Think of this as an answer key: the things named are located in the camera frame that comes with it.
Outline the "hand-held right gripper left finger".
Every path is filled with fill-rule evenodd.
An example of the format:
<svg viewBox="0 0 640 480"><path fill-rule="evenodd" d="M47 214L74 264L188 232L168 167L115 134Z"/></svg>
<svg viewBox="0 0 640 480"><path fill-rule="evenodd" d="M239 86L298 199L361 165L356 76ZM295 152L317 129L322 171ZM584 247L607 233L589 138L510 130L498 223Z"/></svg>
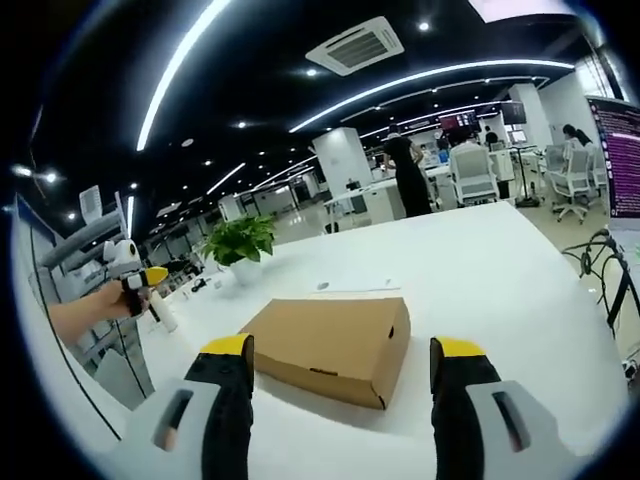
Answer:
<svg viewBox="0 0 640 480"><path fill-rule="evenodd" d="M246 479L253 425L254 337L211 341L186 375L134 410L105 454L108 479Z"/></svg>

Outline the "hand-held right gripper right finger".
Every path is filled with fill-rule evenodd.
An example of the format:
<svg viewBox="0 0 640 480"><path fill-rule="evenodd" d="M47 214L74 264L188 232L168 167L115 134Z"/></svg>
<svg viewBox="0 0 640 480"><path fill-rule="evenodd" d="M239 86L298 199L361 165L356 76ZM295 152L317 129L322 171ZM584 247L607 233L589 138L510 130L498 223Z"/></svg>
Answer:
<svg viewBox="0 0 640 480"><path fill-rule="evenodd" d="M570 479L582 458L556 418L516 381L501 379L477 344L430 339L431 423L438 479Z"/></svg>

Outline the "person's left hand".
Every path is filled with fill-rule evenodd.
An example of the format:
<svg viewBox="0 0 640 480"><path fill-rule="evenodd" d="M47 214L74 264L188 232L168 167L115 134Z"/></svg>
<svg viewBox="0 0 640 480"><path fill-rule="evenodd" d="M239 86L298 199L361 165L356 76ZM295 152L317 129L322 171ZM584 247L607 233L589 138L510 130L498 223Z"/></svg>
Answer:
<svg viewBox="0 0 640 480"><path fill-rule="evenodd" d="M111 280L99 291L105 319L133 318L149 307L149 291L127 290L121 280Z"/></svg>

